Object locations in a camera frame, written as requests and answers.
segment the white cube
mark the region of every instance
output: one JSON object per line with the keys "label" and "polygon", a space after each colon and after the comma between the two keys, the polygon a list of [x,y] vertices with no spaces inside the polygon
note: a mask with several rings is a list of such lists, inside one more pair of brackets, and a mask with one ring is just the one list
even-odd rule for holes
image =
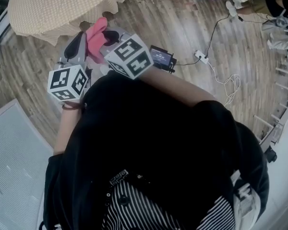
{"label": "white cube", "polygon": [[48,93],[58,101],[78,100],[87,80],[81,65],[53,70],[48,77]]}
{"label": "white cube", "polygon": [[154,63],[149,49],[137,34],[119,44],[105,56],[105,60],[116,72],[131,79],[141,75]]}

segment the table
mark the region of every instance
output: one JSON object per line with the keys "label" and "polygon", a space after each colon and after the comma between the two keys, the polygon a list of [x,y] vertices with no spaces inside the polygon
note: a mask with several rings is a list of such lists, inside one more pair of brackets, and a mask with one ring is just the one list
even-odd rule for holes
{"label": "table", "polygon": [[95,23],[103,12],[118,12],[125,0],[10,0],[8,16],[17,35],[32,35],[57,43],[60,35],[75,35],[83,21]]}

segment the black device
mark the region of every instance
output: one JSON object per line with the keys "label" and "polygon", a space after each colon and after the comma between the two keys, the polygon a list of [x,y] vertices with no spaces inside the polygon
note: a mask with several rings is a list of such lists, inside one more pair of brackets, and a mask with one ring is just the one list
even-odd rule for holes
{"label": "black device", "polygon": [[167,50],[153,45],[150,46],[149,52],[155,67],[168,71],[169,73],[175,72],[174,66],[177,60],[173,58],[173,54],[169,54]]}

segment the round table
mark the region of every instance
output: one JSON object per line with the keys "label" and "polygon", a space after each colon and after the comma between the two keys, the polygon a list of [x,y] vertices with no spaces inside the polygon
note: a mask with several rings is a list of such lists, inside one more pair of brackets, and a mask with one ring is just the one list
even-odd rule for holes
{"label": "round table", "polygon": [[105,11],[118,12],[125,0],[10,0],[8,16],[17,35],[56,45],[60,35],[75,35],[83,21],[95,23]]}

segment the small screen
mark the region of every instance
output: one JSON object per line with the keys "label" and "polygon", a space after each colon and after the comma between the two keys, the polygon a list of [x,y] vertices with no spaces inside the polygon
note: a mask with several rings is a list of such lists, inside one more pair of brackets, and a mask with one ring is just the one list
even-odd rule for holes
{"label": "small screen", "polygon": [[158,51],[153,48],[150,50],[150,55],[152,56],[154,62],[162,64],[162,65],[166,65],[166,66],[169,66],[171,58],[172,58],[172,55]]}

